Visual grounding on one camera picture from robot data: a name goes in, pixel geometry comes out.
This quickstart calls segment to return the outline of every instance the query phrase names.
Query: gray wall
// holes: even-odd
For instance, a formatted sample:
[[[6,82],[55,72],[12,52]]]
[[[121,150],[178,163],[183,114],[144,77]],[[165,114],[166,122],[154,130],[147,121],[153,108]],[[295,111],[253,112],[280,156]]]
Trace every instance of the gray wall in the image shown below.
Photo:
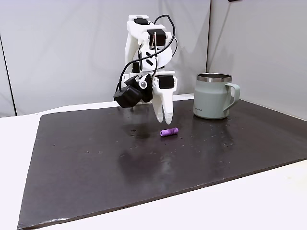
[[[307,119],[306,9],[306,0],[212,0],[207,71],[232,74],[244,100]]]
[[[0,0],[0,30],[19,115],[113,100],[129,14],[168,13],[179,48],[177,94],[206,68],[210,0]],[[167,19],[160,21],[169,31]]]
[[[6,116],[15,116],[15,112],[0,44],[0,117]]]

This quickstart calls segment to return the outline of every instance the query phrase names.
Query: mug logo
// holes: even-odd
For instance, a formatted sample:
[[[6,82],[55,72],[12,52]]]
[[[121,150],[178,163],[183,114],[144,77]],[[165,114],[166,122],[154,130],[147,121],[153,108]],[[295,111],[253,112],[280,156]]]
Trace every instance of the mug logo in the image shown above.
[[[196,110],[198,110],[198,111],[202,111],[202,109],[199,109],[199,108],[196,108],[196,107],[194,107]]]

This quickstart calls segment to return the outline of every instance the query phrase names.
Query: gray mug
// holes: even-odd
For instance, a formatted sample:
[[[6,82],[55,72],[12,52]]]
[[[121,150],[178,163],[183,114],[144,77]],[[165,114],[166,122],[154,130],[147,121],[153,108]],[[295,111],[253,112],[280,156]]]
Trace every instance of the gray mug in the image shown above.
[[[220,73],[197,75],[194,92],[194,114],[206,119],[223,119],[240,99],[240,87],[231,83],[232,76]],[[234,101],[231,103],[231,88]]]

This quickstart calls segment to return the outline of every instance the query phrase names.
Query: black board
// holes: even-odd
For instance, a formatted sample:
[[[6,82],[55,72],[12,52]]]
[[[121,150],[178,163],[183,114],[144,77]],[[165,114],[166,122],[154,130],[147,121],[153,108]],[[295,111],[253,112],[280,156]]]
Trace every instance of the black board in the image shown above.
[[[223,120],[174,102],[172,124],[151,104],[41,117],[18,228],[115,211],[307,157],[307,122],[239,101]],[[179,134],[160,137],[178,127]]]

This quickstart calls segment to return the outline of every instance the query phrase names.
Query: purple object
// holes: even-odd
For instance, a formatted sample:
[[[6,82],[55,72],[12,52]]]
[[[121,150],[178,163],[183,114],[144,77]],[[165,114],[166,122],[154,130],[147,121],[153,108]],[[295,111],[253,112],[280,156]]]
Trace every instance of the purple object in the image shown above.
[[[175,135],[179,132],[178,128],[170,128],[170,129],[166,129],[166,130],[161,130],[160,135],[162,137],[167,137],[170,135]]]

